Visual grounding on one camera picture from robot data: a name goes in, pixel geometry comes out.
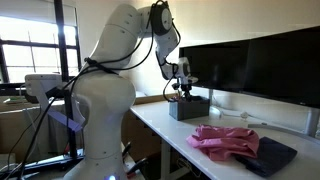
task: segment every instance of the black box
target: black box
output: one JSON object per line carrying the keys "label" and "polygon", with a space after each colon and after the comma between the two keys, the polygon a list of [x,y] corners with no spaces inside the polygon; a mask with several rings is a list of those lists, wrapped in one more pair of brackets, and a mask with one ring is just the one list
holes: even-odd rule
{"label": "black box", "polygon": [[201,96],[192,96],[190,102],[180,100],[169,103],[169,114],[176,120],[208,116],[210,100]]}

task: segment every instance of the black cable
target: black cable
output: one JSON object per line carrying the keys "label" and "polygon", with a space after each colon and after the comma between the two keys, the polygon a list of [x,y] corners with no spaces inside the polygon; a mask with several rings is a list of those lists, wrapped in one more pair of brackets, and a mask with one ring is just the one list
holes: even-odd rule
{"label": "black cable", "polygon": [[42,114],[42,116],[41,116],[41,118],[40,118],[39,124],[38,124],[38,126],[37,126],[37,128],[36,128],[36,131],[35,131],[35,133],[34,133],[34,135],[33,135],[33,137],[32,137],[32,140],[31,140],[31,143],[30,143],[30,145],[29,145],[29,147],[28,147],[28,150],[27,150],[27,152],[26,152],[26,154],[25,154],[25,156],[24,156],[24,159],[23,159],[23,161],[22,161],[22,163],[21,163],[21,167],[19,168],[19,169],[21,169],[21,170],[20,170],[20,175],[18,176],[17,179],[20,180],[20,179],[22,178],[22,176],[23,176],[23,171],[24,171],[25,165],[26,165],[26,163],[27,163],[28,156],[29,156],[29,154],[30,154],[30,152],[31,152],[31,149],[32,149],[33,144],[34,144],[34,142],[35,142],[35,140],[36,140],[36,137],[37,137],[37,135],[38,135],[38,133],[39,133],[40,127],[41,127],[41,125],[42,125],[42,122],[43,122],[46,114],[48,113],[51,105],[52,105],[53,102],[58,98],[58,96],[60,95],[60,93],[63,92],[63,91],[64,91],[75,79],[77,79],[77,78],[78,78],[78,76],[76,76],[76,77],[74,77],[73,79],[71,79],[71,80],[61,89],[61,91],[59,91],[59,92],[57,93],[57,95],[52,99],[52,101],[49,103],[49,105],[48,105],[48,106],[46,107],[46,109],[44,110],[44,112],[43,112],[43,114]]}
{"label": "black cable", "polygon": [[169,85],[169,83],[171,82],[171,80],[176,76],[176,74],[178,73],[178,68],[176,71],[174,71],[174,66],[178,66],[177,64],[172,64],[173,66],[173,75],[172,77],[170,78],[170,80],[168,81],[168,83],[166,84],[166,86],[164,87],[163,91],[162,91],[162,95],[164,97],[165,100],[167,100],[168,102],[174,102],[173,100],[170,100],[167,98],[166,96],[166,89],[167,89],[167,86]]}
{"label": "black cable", "polygon": [[9,169],[9,166],[10,166],[10,156],[11,156],[11,153],[12,151],[14,150],[14,148],[18,145],[18,143],[21,141],[23,135],[27,132],[27,130],[35,123],[37,122],[38,118],[40,117],[41,115],[41,106],[39,107],[39,113],[37,115],[37,117],[33,120],[33,122],[21,133],[20,137],[18,138],[18,140],[16,141],[16,143],[12,146],[12,148],[10,149],[9,151],[9,155],[8,155],[8,159],[7,159],[7,167],[8,167],[8,170],[6,172],[9,172],[10,169]]}
{"label": "black cable", "polygon": [[[151,13],[152,13],[152,11],[153,11],[154,6],[157,5],[159,2],[164,3],[162,0],[158,0],[158,1],[156,2],[156,4],[153,4],[153,5],[152,5],[152,8],[151,8],[150,16],[151,16]],[[148,23],[147,23],[147,27],[148,27],[148,25],[149,25],[149,23],[150,23],[150,21],[151,21],[150,16],[149,16],[149,20],[148,20]],[[134,65],[134,66],[132,66],[132,67],[128,67],[128,68],[108,68],[108,69],[109,69],[109,70],[129,70],[129,69],[133,69],[133,68],[141,65],[141,64],[147,59],[147,57],[149,56],[149,54],[150,54],[150,52],[151,52],[151,50],[152,50],[153,39],[154,39],[153,29],[152,29],[152,34],[151,34],[151,35],[152,35],[151,46],[150,46],[150,48],[149,48],[149,51],[148,51],[146,57],[145,57],[140,63],[138,63],[138,64],[136,64],[136,65]],[[110,61],[98,62],[98,64],[114,63],[114,62],[119,62],[119,61],[125,60],[126,58],[130,57],[130,56],[138,49],[138,47],[140,46],[140,44],[141,44],[141,42],[142,42],[143,39],[144,39],[144,38],[142,38],[142,39],[140,40],[140,42],[139,42],[138,45],[134,48],[134,50],[133,50],[132,52],[130,52],[127,56],[122,57],[122,58],[117,59],[117,60],[110,60]],[[92,70],[89,70],[89,68],[92,68],[92,67],[94,67],[94,66],[87,66],[86,68],[84,68],[76,77],[74,77],[72,80],[70,80],[70,81],[61,89],[61,91],[65,90],[71,83],[73,83],[73,85],[72,85],[72,87],[71,87],[71,91],[70,91],[70,94],[71,94],[72,91],[73,91],[74,85],[75,85],[76,81],[78,80],[78,78],[80,78],[82,75],[85,75],[85,74],[87,74],[87,73],[91,73],[91,72],[99,71],[99,70],[100,70],[100,69],[92,69]],[[45,111],[44,111],[44,113],[43,113],[43,115],[42,115],[42,117],[41,117],[41,119],[40,119],[40,122],[39,122],[39,124],[38,124],[38,126],[37,126],[37,128],[36,128],[36,131],[35,131],[35,133],[34,133],[34,136],[33,136],[32,140],[31,140],[31,143],[30,143],[29,148],[28,148],[28,150],[27,150],[27,153],[26,153],[26,155],[25,155],[25,157],[24,157],[24,160],[22,161],[22,165],[21,165],[21,167],[20,167],[20,169],[21,169],[21,170],[20,170],[20,176],[18,176],[18,179],[21,179],[21,178],[22,178],[22,175],[23,175],[23,171],[24,171],[24,168],[25,168],[25,165],[26,165],[27,158],[28,158],[28,156],[29,156],[29,154],[30,154],[30,151],[31,151],[31,148],[32,148],[32,146],[33,146],[33,144],[34,144],[34,142],[35,142],[36,136],[37,136],[37,134],[39,133],[39,130],[40,130],[41,124],[42,124],[42,122],[43,122],[43,120],[44,120],[44,117],[45,117],[45,115],[47,114],[47,112],[49,111],[52,103],[53,103],[56,99],[57,99],[57,96],[55,96],[55,97],[53,98],[53,100],[49,103],[49,105],[48,105],[47,108],[45,109]]]}
{"label": "black cable", "polygon": [[178,29],[176,28],[176,25],[172,22],[172,27],[174,28],[174,30],[176,31],[178,37],[179,37],[179,40],[178,40],[178,43],[177,43],[177,46],[180,44],[181,42],[181,34],[180,32],[178,31]]}

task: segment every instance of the white robot body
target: white robot body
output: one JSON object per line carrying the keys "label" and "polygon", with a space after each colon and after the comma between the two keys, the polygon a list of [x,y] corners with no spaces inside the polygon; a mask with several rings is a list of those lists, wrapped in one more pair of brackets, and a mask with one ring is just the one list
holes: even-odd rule
{"label": "white robot body", "polygon": [[[158,9],[160,11],[155,17],[156,22],[160,23],[155,23],[157,28],[152,29],[149,21],[151,7],[136,10],[130,5],[120,5],[106,23],[89,58],[103,62],[101,65],[105,68],[117,72],[129,63],[130,53],[135,49],[138,38],[150,37],[151,33],[155,33],[158,44],[156,53],[164,78],[170,79],[175,75],[175,78],[186,79],[183,82],[188,83],[189,64],[186,58],[179,59],[174,67],[166,62],[166,57],[178,44],[171,13],[166,5],[163,3],[162,9]],[[65,175],[64,180],[127,179],[121,157],[121,122],[124,113],[134,103],[134,86],[117,74],[91,72],[77,80],[74,97],[80,106],[89,109],[89,115],[83,114],[88,117],[84,128],[85,158]]]}
{"label": "white robot body", "polygon": [[134,86],[116,74],[95,72],[81,77],[74,93],[74,98],[90,109],[84,128],[85,158],[64,179],[126,179],[120,127],[124,113],[134,103]]}
{"label": "white robot body", "polygon": [[[108,62],[127,56],[140,34],[141,16],[130,5],[120,5],[105,25],[90,59]],[[123,68],[131,56],[106,68]],[[64,180],[127,179],[121,155],[121,123],[133,105],[132,83],[117,74],[93,72],[81,76],[74,86],[74,98],[89,109],[84,127],[85,158]]]}
{"label": "white robot body", "polygon": [[[138,11],[130,5],[117,7],[106,23],[90,59],[107,62],[127,56],[134,49],[141,33],[140,18]],[[129,64],[130,58],[103,65],[108,68],[123,68]]]}

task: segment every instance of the white table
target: white table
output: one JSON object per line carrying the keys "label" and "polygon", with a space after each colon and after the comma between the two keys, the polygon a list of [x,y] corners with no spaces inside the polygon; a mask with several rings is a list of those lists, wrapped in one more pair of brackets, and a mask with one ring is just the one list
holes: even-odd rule
{"label": "white table", "polygon": [[[246,121],[238,117],[219,116],[210,110],[210,115],[190,120],[177,121],[169,115],[168,102],[135,105],[132,112],[163,139],[161,179],[175,179],[187,172],[186,169],[169,174],[169,147],[172,146],[188,161],[211,179],[263,179],[248,171],[233,157],[224,162],[211,161],[200,150],[192,148],[186,138],[195,133],[199,124],[214,126],[247,127],[248,124],[262,123],[255,118]],[[267,136],[298,151],[297,156],[282,170],[268,179],[320,179],[320,145],[291,134],[262,128],[253,128],[259,137]]]}

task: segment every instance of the black monitor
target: black monitor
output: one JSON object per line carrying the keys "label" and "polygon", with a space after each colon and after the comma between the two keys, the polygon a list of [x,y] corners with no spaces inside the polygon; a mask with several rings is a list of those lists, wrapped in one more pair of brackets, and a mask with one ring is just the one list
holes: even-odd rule
{"label": "black monitor", "polygon": [[320,28],[250,41],[243,93],[320,108]]}
{"label": "black monitor", "polygon": [[180,48],[187,57],[194,86],[239,92],[243,89],[249,40]]}

